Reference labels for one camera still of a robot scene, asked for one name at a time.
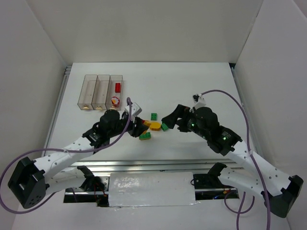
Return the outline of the green lego plate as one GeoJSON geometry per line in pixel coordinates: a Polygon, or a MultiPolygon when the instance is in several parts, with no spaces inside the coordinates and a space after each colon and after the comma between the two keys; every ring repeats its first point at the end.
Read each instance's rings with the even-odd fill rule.
{"type": "Polygon", "coordinates": [[[144,135],[141,134],[141,135],[139,136],[139,138],[151,138],[151,133],[150,133],[150,132],[146,132],[144,135]]]}

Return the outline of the yellow rounded lego brick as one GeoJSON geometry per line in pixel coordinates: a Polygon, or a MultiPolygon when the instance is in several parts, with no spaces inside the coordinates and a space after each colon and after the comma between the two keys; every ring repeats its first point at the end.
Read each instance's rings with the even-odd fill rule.
{"type": "Polygon", "coordinates": [[[151,122],[149,129],[152,131],[159,131],[161,129],[161,124],[159,122],[151,122]]]}

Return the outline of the green lego with number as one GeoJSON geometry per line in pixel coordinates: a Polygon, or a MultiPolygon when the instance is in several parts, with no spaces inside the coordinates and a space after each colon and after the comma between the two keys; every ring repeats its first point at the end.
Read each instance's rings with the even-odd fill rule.
{"type": "Polygon", "coordinates": [[[163,131],[167,131],[169,128],[168,128],[168,126],[167,126],[166,124],[162,123],[162,124],[161,124],[161,129],[162,129],[163,131]]]}

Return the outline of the red white flower lego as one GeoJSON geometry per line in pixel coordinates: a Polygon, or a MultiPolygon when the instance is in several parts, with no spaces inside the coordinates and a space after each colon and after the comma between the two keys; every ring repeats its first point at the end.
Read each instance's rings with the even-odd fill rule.
{"type": "Polygon", "coordinates": [[[118,107],[120,105],[120,99],[116,96],[111,97],[111,103],[113,106],[118,107]]]}

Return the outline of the red rectangular lego brick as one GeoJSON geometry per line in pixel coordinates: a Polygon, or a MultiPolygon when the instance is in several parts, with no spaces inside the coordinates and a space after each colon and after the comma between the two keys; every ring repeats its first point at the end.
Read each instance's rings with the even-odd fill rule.
{"type": "Polygon", "coordinates": [[[115,83],[115,93],[121,93],[121,83],[115,83]]]}

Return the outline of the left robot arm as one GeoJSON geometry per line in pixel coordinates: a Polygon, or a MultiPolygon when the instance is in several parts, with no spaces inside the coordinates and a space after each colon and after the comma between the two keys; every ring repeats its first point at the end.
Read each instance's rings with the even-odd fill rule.
{"type": "Polygon", "coordinates": [[[126,132],[134,138],[139,137],[148,129],[138,117],[141,111],[135,106],[126,108],[122,114],[107,110],[99,122],[66,148],[54,149],[49,155],[34,160],[28,157],[19,160],[8,187],[25,209],[34,207],[46,195],[67,188],[104,190],[101,179],[86,166],[72,168],[71,165],[111,147],[113,137],[119,138],[126,132]]]}

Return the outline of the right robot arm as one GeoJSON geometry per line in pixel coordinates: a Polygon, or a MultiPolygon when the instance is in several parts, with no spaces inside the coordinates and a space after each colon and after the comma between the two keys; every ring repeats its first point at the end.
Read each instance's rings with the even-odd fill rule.
{"type": "Polygon", "coordinates": [[[178,105],[162,122],[170,129],[193,132],[207,141],[211,150],[243,167],[255,178],[236,173],[223,163],[216,163],[208,172],[215,186],[228,185],[263,197],[271,213],[285,218],[303,185],[298,175],[290,176],[275,168],[256,152],[249,152],[246,142],[229,128],[220,125],[217,115],[208,107],[189,108],[178,105]]]}

